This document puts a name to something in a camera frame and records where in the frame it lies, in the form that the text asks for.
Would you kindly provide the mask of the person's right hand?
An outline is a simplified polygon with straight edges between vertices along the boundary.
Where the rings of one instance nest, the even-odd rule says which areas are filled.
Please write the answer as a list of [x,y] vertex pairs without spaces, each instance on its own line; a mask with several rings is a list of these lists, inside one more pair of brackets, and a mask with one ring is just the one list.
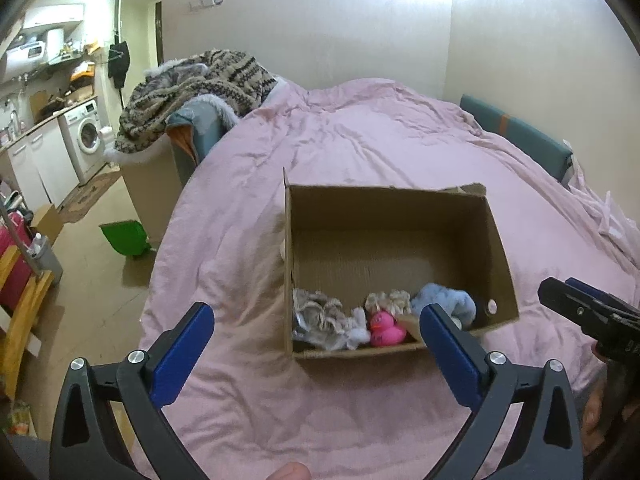
[[[596,452],[596,449],[604,442],[604,432],[599,428],[602,415],[604,390],[606,380],[604,378],[597,382],[590,392],[590,396],[582,413],[582,428],[580,428],[580,438],[582,439],[582,455],[588,457]],[[267,480],[309,480],[311,472],[302,463],[289,462],[279,469],[273,471]]]

